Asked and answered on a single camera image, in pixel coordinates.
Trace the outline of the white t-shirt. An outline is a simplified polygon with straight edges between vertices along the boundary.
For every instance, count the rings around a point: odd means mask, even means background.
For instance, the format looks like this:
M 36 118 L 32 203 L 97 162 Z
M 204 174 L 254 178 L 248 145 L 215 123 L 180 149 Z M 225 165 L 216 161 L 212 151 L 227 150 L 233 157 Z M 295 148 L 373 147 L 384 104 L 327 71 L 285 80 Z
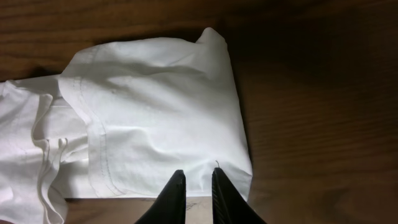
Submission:
M 64 223 L 67 198 L 189 197 L 221 167 L 248 198 L 252 165 L 227 44 L 154 38 L 79 51 L 59 75 L 1 83 L 1 219 Z

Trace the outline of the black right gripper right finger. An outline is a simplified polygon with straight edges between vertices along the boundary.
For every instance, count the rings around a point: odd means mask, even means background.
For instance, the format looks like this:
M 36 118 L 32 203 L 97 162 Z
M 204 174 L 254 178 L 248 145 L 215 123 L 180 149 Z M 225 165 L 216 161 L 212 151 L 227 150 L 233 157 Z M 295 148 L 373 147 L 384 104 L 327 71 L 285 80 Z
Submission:
M 211 188 L 214 224 L 266 224 L 219 167 L 212 173 Z

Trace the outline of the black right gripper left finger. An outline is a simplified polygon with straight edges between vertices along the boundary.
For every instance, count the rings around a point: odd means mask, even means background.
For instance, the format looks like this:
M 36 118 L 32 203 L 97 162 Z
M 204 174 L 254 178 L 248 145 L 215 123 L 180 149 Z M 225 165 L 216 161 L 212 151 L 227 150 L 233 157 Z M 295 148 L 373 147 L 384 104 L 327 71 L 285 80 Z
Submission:
M 185 224 L 186 178 L 176 170 L 150 209 L 136 224 Z

